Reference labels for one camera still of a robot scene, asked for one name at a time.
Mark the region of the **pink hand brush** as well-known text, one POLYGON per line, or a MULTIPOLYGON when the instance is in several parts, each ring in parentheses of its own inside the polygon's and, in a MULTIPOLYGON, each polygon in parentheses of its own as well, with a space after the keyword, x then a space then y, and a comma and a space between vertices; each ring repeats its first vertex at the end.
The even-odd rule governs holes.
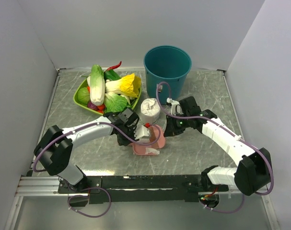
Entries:
POLYGON ((150 126, 148 129, 151 135, 149 141, 152 143, 150 147, 157 150, 162 149, 166 143, 163 129, 158 125, 150 126))

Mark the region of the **pink dustpan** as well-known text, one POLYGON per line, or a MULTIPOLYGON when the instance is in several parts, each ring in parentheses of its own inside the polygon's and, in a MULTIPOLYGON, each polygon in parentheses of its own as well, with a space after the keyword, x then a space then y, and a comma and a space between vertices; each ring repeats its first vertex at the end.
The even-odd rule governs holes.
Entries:
POLYGON ((153 146, 143 146, 143 145, 138 145, 136 143, 131 143, 133 153, 134 155, 139 155, 139 156, 148 156, 145 155, 145 148, 154 148, 153 146))

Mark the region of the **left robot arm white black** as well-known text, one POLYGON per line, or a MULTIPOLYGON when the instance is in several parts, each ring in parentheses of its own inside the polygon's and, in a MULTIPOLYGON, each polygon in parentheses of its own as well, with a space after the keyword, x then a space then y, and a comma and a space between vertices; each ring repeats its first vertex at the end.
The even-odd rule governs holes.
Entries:
POLYGON ((131 108, 122 112, 109 112, 98 119, 71 128, 50 127, 34 150, 34 172, 48 172, 49 175, 65 180, 74 192, 80 193, 88 187, 88 179, 82 170, 70 162, 73 150, 91 140, 117 135, 120 146, 135 141, 134 131, 139 116, 131 108))

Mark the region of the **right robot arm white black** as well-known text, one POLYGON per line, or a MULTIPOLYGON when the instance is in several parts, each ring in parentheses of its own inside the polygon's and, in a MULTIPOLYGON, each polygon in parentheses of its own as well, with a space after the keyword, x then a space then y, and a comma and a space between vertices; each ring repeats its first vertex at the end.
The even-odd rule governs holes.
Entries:
POLYGON ((187 128, 196 129, 215 142, 234 161, 236 167, 210 166, 202 173, 201 185, 212 191, 217 185, 235 186, 241 193, 250 196, 271 184, 273 174, 270 153, 244 143, 240 135, 232 132, 211 110, 201 110, 194 97, 180 101, 167 98, 171 107, 166 113, 165 137, 182 134, 187 128))

